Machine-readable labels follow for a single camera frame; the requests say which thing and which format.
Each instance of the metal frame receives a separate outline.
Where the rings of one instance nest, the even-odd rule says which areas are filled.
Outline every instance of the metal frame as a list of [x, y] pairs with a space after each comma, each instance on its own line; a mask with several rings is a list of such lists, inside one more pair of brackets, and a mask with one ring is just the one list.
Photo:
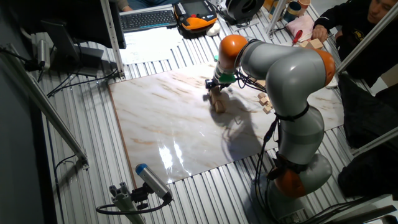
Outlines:
[[118, 67], [118, 72], [121, 78], [124, 78], [124, 67], [122, 62], [122, 56], [120, 54], [118, 38], [116, 36], [116, 31], [114, 29], [111, 8], [109, 6], [109, 0], [101, 0], [101, 6], [104, 12], [104, 18], [107, 25], [106, 27], [108, 28], [109, 38], [111, 39], [111, 45], [112, 45], [113, 55], [116, 60], [116, 66]]
[[285, 8], [286, 2], [287, 2], [287, 0], [279, 0], [278, 5], [275, 8], [272, 19], [266, 29], [266, 33], [270, 39], [273, 39], [274, 27], [276, 25], [276, 22], [279, 20], [280, 15], [282, 14], [282, 11]]
[[353, 153], [354, 156], [358, 156], [359, 154], [362, 154], [364, 152], [367, 152], [371, 150], [372, 148], [379, 146], [386, 141], [389, 141], [395, 137], [398, 136], [398, 127], [392, 129], [391, 131], [387, 132], [386, 134], [383, 134], [382, 136], [378, 137], [377, 139], [367, 143], [366, 145], [360, 147], [359, 149], [355, 150]]
[[370, 33], [349, 53], [349, 55], [342, 61], [340, 66], [336, 69], [336, 74], [340, 74], [346, 67], [374, 40], [377, 35], [396, 17], [398, 16], [398, 4], [384, 16], [379, 23], [370, 31]]
[[29, 96], [34, 100], [40, 110], [46, 115], [58, 133], [62, 136], [64, 141], [69, 145], [71, 150], [81, 160], [85, 169], [88, 168], [88, 159], [86, 152], [80, 147], [75, 137], [72, 135], [68, 127], [62, 121], [57, 110], [52, 106], [47, 96], [44, 94], [42, 89], [39, 87], [36, 79], [31, 77], [21, 63], [21, 61], [9, 54], [0, 54], [0, 59], [5, 65], [8, 65], [12, 74], [19, 80], [24, 89], [29, 93]]

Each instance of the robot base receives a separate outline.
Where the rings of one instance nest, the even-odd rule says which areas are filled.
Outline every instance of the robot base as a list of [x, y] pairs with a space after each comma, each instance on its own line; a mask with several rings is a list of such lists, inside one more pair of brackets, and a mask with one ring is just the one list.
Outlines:
[[[271, 212], [266, 214], [267, 216], [273, 216], [273, 218], [270, 217], [271, 220], [276, 219], [280, 223], [295, 223], [299, 221], [295, 213], [304, 209], [299, 198], [289, 198], [280, 193], [274, 181], [268, 180], [265, 174], [260, 176], [259, 190], [261, 191], [264, 201], [268, 201], [267, 205], [263, 206]], [[254, 184], [251, 186], [251, 197], [254, 201], [257, 201]]]

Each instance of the keyboard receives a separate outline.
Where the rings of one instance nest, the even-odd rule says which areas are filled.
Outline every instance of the keyboard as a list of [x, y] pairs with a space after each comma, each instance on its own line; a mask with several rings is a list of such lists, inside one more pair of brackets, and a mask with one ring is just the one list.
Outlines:
[[142, 12], [121, 16], [123, 32], [176, 26], [173, 10]]

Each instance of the pink cup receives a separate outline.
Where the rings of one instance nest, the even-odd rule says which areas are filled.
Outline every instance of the pink cup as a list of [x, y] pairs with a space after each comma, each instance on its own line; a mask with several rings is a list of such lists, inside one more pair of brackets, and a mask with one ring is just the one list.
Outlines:
[[298, 12], [297, 17], [304, 15], [304, 12], [307, 10], [309, 5], [311, 4], [311, 0], [298, 0], [297, 1], [301, 5], [301, 10]]

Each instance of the person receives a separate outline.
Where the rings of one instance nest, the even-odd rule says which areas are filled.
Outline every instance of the person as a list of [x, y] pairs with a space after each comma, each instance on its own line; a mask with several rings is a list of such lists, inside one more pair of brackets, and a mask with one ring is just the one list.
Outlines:
[[128, 12], [177, 2], [179, 2], [179, 0], [118, 0], [118, 5], [121, 11]]
[[[341, 60], [369, 34], [398, 0], [352, 0], [323, 13], [316, 21], [312, 39], [324, 42], [330, 29], [341, 25], [336, 34], [336, 48]], [[398, 20], [384, 30], [348, 65], [354, 78], [363, 78], [369, 87], [398, 63]]]

